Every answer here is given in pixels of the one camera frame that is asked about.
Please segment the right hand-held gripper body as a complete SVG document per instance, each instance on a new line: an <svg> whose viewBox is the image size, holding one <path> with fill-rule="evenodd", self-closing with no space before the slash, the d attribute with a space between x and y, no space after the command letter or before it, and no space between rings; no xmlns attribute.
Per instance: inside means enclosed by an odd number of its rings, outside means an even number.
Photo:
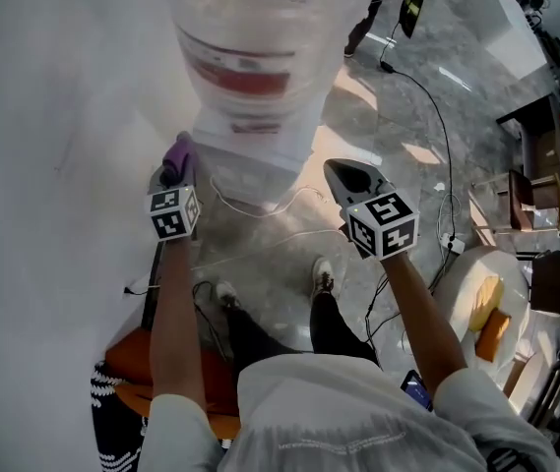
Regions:
<svg viewBox="0 0 560 472"><path fill-rule="evenodd" d="M418 209L406 191L392 189L342 208L347 236L364 258L379 261L417 244Z"/></svg>

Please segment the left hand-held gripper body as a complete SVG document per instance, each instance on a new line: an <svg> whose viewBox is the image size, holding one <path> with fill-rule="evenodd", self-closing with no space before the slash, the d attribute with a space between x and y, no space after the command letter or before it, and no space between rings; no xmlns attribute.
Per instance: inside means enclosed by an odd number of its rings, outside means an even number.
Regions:
<svg viewBox="0 0 560 472"><path fill-rule="evenodd" d="M149 194L149 217L159 241L191 237L201 213L191 185Z"/></svg>

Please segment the purple and grey cloth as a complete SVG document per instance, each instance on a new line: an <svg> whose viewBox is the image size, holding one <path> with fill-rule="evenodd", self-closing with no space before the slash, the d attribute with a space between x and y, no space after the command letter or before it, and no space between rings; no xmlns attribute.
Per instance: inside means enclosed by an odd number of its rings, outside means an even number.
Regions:
<svg viewBox="0 0 560 472"><path fill-rule="evenodd" d="M186 131L180 132L162 159L160 183L166 188L196 185L197 155Z"/></svg>

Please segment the white water dispenser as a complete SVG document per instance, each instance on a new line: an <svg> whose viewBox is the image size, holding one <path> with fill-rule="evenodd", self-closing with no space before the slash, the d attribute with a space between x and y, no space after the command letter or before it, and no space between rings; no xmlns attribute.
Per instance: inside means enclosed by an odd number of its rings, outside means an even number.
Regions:
<svg viewBox="0 0 560 472"><path fill-rule="evenodd" d="M221 195L265 211L284 203L312 152L324 104L316 97L271 133L247 133L203 108L192 140Z"/></svg>

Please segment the person's left forearm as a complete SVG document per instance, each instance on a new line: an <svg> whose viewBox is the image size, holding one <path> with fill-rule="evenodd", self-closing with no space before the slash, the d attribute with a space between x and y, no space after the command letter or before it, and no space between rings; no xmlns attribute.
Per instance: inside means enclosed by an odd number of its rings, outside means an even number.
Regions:
<svg viewBox="0 0 560 472"><path fill-rule="evenodd" d="M191 243L166 244L150 345L154 396L176 394L206 406L202 353L193 302Z"/></svg>

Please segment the person's right forearm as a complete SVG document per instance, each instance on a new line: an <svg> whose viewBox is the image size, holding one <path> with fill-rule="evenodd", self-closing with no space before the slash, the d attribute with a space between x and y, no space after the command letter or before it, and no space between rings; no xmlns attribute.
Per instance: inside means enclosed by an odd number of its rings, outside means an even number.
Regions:
<svg viewBox="0 0 560 472"><path fill-rule="evenodd" d="M431 397L467 366L458 337L406 253L381 261L399 307L411 352Z"/></svg>

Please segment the clear water bottle red label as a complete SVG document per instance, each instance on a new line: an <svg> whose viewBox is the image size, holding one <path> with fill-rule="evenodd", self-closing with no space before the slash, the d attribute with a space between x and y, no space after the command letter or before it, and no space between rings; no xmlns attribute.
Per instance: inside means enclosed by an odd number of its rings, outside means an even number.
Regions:
<svg viewBox="0 0 560 472"><path fill-rule="evenodd" d="M283 116L327 91L370 0L168 0L203 106Z"/></svg>

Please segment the white power strip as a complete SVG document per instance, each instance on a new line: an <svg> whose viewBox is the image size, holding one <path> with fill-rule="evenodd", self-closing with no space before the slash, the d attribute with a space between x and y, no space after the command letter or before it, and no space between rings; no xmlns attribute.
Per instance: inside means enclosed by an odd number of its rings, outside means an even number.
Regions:
<svg viewBox="0 0 560 472"><path fill-rule="evenodd" d="M439 242L441 247L448 253L460 255L466 249L465 242L452 233L443 233Z"/></svg>

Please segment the person's right shoe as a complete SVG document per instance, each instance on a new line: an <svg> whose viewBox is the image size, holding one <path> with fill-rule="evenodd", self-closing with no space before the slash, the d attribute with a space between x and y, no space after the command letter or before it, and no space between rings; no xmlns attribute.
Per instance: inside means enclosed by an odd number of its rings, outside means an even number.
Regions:
<svg viewBox="0 0 560 472"><path fill-rule="evenodd" d="M312 268L313 290L312 298L321 293L331 294L335 286L335 276L332 264L324 257L315 261Z"/></svg>

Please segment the person's shoe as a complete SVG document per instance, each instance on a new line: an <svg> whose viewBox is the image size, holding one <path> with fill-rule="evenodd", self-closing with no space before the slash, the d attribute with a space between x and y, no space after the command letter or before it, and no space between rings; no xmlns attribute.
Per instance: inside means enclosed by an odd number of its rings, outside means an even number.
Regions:
<svg viewBox="0 0 560 472"><path fill-rule="evenodd" d="M321 293L331 294L335 286L335 276L332 264L324 257L315 261L312 268L313 290L312 298Z"/></svg>
<svg viewBox="0 0 560 472"><path fill-rule="evenodd" d="M240 307L240 301L236 291L229 282L225 280L218 281L215 286L215 291L218 302L223 308L238 309Z"/></svg>

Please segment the person's left shoe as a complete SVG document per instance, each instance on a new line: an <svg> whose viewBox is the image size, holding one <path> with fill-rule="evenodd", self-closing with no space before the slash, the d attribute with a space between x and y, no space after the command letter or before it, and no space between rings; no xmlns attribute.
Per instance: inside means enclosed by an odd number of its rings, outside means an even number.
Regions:
<svg viewBox="0 0 560 472"><path fill-rule="evenodd" d="M215 286L215 291L218 302L223 308L238 309L240 307L240 301L236 291L229 282L225 280L218 281Z"/></svg>

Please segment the person's black trousers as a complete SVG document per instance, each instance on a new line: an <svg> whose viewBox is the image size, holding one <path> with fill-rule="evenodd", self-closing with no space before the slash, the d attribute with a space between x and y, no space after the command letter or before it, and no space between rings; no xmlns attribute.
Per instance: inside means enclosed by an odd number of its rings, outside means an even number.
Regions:
<svg viewBox="0 0 560 472"><path fill-rule="evenodd" d="M259 361L298 350L284 346L268 335L239 306L235 297L224 296L222 310L228 325L229 345L233 354L233 376ZM373 348L361 341L345 323L335 297L329 292L315 296L310 310L310 338L315 354L362 358L378 364Z"/></svg>

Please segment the yellow cushion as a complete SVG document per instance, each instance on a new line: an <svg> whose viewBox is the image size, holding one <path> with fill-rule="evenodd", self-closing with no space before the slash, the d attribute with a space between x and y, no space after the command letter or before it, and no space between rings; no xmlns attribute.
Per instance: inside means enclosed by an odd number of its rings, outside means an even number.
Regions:
<svg viewBox="0 0 560 472"><path fill-rule="evenodd" d="M499 276L486 277L477 289L467 328L481 331L491 313L500 307L505 291L503 280Z"/></svg>

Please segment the wooden chair brown seat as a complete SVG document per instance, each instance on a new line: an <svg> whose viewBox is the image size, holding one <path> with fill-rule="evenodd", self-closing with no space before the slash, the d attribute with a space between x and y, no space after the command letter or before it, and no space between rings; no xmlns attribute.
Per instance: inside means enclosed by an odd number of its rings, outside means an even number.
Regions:
<svg viewBox="0 0 560 472"><path fill-rule="evenodd" d="M551 188L556 196L556 221L550 226L536 226L535 213L538 211L534 199L532 181L516 170L507 173L508 220L506 226L490 227L493 234L511 233L560 233L560 178L557 173L552 176Z"/></svg>

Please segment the orange stool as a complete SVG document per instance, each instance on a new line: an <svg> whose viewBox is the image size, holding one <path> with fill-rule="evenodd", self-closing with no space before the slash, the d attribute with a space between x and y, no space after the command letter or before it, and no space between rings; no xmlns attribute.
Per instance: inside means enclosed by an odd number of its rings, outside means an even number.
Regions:
<svg viewBox="0 0 560 472"><path fill-rule="evenodd" d="M105 354L105 363L115 378L118 398L143 417L150 414L153 381L150 369L151 333L142 327L131 331ZM206 412L210 426L221 441L233 440L240 430L237 395L231 365L215 349L201 349Z"/></svg>

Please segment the orange cushion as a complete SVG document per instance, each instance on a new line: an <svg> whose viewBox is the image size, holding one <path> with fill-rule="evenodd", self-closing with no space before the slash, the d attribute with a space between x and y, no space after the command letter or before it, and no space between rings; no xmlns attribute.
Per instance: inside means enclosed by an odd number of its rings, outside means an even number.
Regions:
<svg viewBox="0 0 560 472"><path fill-rule="evenodd" d="M511 322L511 317L499 309L494 309L475 343L475 355L487 362L493 362L502 337Z"/></svg>

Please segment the blue-screen phone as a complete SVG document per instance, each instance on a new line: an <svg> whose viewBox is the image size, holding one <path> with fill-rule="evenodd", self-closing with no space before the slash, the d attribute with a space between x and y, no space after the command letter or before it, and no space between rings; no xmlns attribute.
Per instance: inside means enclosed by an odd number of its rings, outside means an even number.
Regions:
<svg viewBox="0 0 560 472"><path fill-rule="evenodd" d="M433 411L432 400L426 386L415 370L409 370L401 384L401 390L428 412Z"/></svg>

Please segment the black and yellow bag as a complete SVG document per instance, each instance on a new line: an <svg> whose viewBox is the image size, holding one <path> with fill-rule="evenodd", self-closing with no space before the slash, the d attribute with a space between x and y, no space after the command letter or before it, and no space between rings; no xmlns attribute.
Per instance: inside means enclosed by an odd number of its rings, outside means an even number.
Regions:
<svg viewBox="0 0 560 472"><path fill-rule="evenodd" d="M407 38L412 37L423 1L424 0L404 0L401 5L398 24Z"/></svg>

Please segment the dark wooden desk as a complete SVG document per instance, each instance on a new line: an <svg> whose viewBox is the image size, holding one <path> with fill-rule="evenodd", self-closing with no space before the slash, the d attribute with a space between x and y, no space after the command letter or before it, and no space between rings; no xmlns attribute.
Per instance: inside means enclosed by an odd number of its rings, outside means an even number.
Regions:
<svg viewBox="0 0 560 472"><path fill-rule="evenodd" d="M558 207L557 183L560 182L560 99L548 94L496 120L500 126L520 124L522 171L531 181L538 209Z"/></svg>

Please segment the person's white shirt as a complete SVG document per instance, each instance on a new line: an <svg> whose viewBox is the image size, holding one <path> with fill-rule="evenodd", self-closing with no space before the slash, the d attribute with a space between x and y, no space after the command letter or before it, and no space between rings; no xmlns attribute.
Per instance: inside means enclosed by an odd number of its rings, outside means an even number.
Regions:
<svg viewBox="0 0 560 472"><path fill-rule="evenodd" d="M222 449L200 406L164 394L151 405L138 472L557 472L550 442L483 372L462 369L422 408L373 363L290 354L239 376L241 428Z"/></svg>

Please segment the navy white-patterned fabric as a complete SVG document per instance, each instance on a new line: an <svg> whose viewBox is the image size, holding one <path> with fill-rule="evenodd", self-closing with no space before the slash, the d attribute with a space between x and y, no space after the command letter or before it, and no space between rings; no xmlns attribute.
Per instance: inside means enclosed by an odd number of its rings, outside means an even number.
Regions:
<svg viewBox="0 0 560 472"><path fill-rule="evenodd" d="M115 389L125 380L104 361L91 375L93 427L102 472L137 472L148 419L129 408Z"/></svg>

